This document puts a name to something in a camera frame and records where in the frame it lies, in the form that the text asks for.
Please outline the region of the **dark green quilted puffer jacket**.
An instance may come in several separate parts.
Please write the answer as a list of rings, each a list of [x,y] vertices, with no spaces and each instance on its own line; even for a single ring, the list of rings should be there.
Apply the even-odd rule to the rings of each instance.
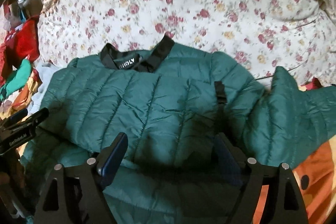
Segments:
[[[33,204],[55,164],[82,164],[124,132],[104,192],[118,223],[222,223],[239,191],[211,159],[217,131],[262,164],[292,167],[335,135],[333,86],[302,92],[277,67],[266,90],[225,53],[178,43],[156,67],[155,51],[139,55],[131,69],[91,55],[53,74],[41,102],[50,115],[22,156]]]

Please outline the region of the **red satin jacket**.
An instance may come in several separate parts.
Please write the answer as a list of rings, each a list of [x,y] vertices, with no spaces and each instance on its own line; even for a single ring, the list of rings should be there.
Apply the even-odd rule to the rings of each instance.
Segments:
[[[33,63],[39,56],[39,16],[33,16],[25,23],[11,30],[1,44],[1,86],[9,78],[13,67],[19,68],[26,57]]]

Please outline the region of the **teal green sweater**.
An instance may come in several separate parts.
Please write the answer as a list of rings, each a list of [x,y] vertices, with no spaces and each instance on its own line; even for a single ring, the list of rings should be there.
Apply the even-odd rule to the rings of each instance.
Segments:
[[[28,59],[23,59],[19,68],[10,73],[1,86],[1,102],[17,90],[23,88],[31,75],[32,67]]]

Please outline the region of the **floral white duvet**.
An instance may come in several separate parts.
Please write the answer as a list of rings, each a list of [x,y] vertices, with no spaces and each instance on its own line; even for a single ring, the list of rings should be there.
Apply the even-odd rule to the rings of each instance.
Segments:
[[[298,84],[335,83],[335,22],[318,0],[58,0],[38,34],[42,60],[59,67],[106,43],[150,50],[167,35],[230,55],[265,85],[278,66]]]

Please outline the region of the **yellow red rose blanket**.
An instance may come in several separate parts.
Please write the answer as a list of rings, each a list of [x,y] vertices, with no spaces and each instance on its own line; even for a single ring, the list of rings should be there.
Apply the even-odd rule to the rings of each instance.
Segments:
[[[309,223],[324,223],[335,208],[335,87],[308,84],[301,90],[278,67],[271,91],[249,115],[243,138],[260,163],[290,165]]]

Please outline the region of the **light grey fleece garment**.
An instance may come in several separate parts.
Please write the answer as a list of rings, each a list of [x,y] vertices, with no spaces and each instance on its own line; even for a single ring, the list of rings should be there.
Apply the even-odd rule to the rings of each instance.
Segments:
[[[37,91],[31,97],[31,102],[27,107],[29,115],[34,114],[40,109],[42,99],[45,96],[52,76],[61,68],[53,65],[52,63],[39,63],[36,69],[42,83],[38,86]]]

